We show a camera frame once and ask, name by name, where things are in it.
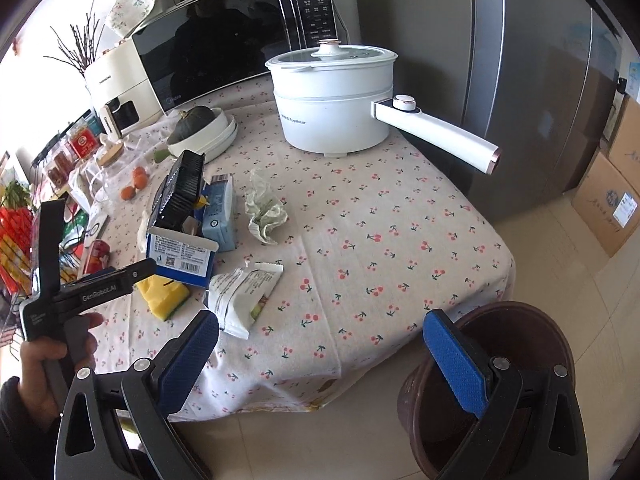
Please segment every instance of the hand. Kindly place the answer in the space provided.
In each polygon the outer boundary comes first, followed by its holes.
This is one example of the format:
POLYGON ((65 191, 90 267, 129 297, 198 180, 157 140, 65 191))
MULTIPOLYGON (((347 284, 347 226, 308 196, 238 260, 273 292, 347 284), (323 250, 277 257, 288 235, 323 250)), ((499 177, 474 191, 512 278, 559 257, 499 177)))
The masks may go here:
MULTIPOLYGON (((100 326, 104 321, 102 314, 97 312, 82 315, 89 319, 89 328, 100 326)), ((84 348, 88 357, 76 365, 76 370, 83 367, 95 368, 94 353, 98 342, 92 334, 87 336, 84 348)), ((45 432, 60 416, 60 410, 49 389, 42 362, 46 359, 62 359, 65 355, 66 345, 46 336, 20 345, 22 379, 18 384, 18 393, 33 421, 45 432)))

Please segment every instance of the red can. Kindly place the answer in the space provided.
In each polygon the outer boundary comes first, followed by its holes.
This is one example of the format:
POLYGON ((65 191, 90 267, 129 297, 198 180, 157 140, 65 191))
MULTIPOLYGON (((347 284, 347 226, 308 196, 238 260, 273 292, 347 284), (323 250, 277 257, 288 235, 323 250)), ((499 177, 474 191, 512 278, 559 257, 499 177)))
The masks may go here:
POLYGON ((93 274, 99 270, 106 269, 109 265, 109 255, 111 248, 103 240, 94 240, 88 249, 89 253, 84 263, 82 274, 93 274))

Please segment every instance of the microwave door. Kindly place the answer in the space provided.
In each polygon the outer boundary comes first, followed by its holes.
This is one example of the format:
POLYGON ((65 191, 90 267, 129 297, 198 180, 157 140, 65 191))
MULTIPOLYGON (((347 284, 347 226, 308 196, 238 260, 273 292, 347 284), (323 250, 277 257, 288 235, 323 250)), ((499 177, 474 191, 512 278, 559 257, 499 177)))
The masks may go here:
POLYGON ((282 19, 284 20, 284 29, 287 33, 287 41, 289 41, 289 50, 304 48, 306 45, 303 43, 303 36, 298 28, 294 0, 279 0, 279 2, 282 10, 282 19))
POLYGON ((289 0, 189 0, 133 34, 162 109, 268 73, 264 63, 298 49, 289 0))

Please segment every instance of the pot lid knob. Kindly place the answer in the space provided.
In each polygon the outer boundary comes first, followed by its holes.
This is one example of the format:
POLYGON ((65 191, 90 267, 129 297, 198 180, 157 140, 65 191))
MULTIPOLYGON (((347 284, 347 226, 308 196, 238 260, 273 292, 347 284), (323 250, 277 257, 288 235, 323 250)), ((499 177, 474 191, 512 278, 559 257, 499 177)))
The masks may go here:
POLYGON ((394 108, 404 110, 405 112, 412 112, 415 110, 415 99, 410 95, 397 95, 394 97, 394 108))
POLYGON ((315 52, 311 53, 311 56, 313 57, 319 57, 322 60, 327 60, 327 59, 330 60, 331 58, 343 57, 346 54, 348 54, 348 52, 345 52, 342 49, 340 49, 340 44, 342 42, 337 38, 320 40, 318 41, 318 43, 320 44, 320 48, 318 48, 318 50, 316 50, 315 52))

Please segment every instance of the microwave control panel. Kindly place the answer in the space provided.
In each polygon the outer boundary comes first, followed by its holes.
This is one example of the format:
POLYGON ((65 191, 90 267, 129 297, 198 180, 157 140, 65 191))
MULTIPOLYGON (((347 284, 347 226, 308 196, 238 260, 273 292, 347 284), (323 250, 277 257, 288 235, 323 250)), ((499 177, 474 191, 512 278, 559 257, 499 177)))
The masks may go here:
POLYGON ((318 46, 320 40, 338 37, 331 0, 296 1, 307 48, 318 46))

